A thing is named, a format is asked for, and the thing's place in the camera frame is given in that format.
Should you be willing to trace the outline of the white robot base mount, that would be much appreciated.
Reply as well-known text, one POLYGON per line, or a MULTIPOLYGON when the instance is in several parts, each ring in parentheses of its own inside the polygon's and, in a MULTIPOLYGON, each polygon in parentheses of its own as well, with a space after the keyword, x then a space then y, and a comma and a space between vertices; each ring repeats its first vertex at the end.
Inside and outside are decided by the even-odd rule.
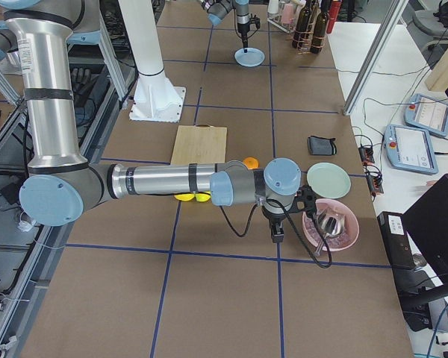
POLYGON ((123 0, 119 7, 138 72, 130 119, 178 122, 186 89, 173 86, 165 73, 152 3, 123 0))

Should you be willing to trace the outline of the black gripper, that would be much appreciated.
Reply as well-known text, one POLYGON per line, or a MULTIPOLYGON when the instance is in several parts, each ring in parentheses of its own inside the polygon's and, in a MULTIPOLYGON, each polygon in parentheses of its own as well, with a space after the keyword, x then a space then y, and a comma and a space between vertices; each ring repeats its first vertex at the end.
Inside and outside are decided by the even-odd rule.
POLYGON ((249 34, 251 31, 251 27, 255 27, 255 31, 259 30, 261 27, 260 22, 247 22, 246 24, 237 24, 237 32, 240 35, 242 44, 243 44, 243 52, 247 53, 248 49, 248 39, 252 36, 252 34, 249 34))
POLYGON ((284 241, 283 221, 285 219, 285 214, 283 212, 273 213, 265 207, 262 208, 262 213, 269 222, 272 242, 282 243, 284 241))

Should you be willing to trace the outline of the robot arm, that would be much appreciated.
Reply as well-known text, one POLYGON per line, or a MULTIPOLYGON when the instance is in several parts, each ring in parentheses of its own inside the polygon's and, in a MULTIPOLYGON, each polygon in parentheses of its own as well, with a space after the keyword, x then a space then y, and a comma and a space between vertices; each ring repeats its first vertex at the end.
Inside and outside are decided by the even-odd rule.
POLYGON ((249 49, 249 35, 251 26, 255 26, 255 31, 261 27, 261 20, 257 15, 252 15, 249 11, 249 1, 244 0, 200 0, 201 8, 207 13, 207 17, 213 26, 218 26, 224 18, 234 12, 234 29, 242 42, 243 52, 249 49))
POLYGON ((34 157, 19 191, 22 209, 40 224, 62 226, 85 211, 128 195, 204 193, 213 204, 261 208, 274 242, 282 222, 306 208, 301 171, 287 158, 263 169, 242 162, 184 166, 92 165, 78 147, 67 40, 99 29, 97 1, 3 1, 15 35, 34 157))

